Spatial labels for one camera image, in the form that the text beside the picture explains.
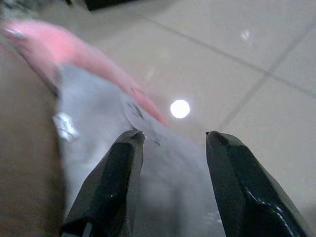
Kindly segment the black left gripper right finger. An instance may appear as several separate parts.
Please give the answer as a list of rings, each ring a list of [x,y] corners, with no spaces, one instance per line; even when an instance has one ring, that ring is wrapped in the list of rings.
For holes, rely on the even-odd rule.
[[[230,134],[206,133],[206,159],[228,237],[310,237],[312,229],[250,149]]]

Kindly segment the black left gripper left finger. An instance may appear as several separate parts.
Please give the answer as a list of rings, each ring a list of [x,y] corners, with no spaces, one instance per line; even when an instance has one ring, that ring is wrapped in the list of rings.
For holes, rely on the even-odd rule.
[[[142,131],[121,134],[85,179],[62,237],[130,237],[134,229],[143,166]]]

